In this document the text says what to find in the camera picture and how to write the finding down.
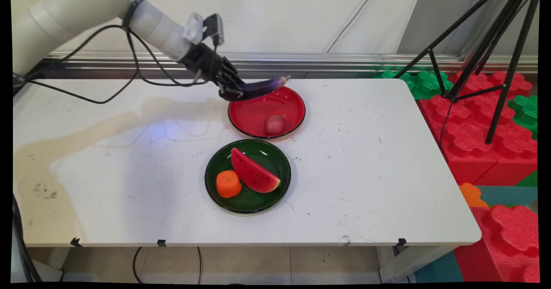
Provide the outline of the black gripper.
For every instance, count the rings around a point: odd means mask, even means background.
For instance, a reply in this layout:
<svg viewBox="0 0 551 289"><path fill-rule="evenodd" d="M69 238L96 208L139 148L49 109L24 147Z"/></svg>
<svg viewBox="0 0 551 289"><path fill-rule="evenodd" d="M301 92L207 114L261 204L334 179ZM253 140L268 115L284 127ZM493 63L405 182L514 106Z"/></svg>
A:
<svg viewBox="0 0 551 289"><path fill-rule="evenodd" d="M181 64L193 74L205 81L212 81L219 88L219 96L226 101L242 101L245 99L236 67L228 58L219 55L204 43L192 44L181 59Z"/></svg>

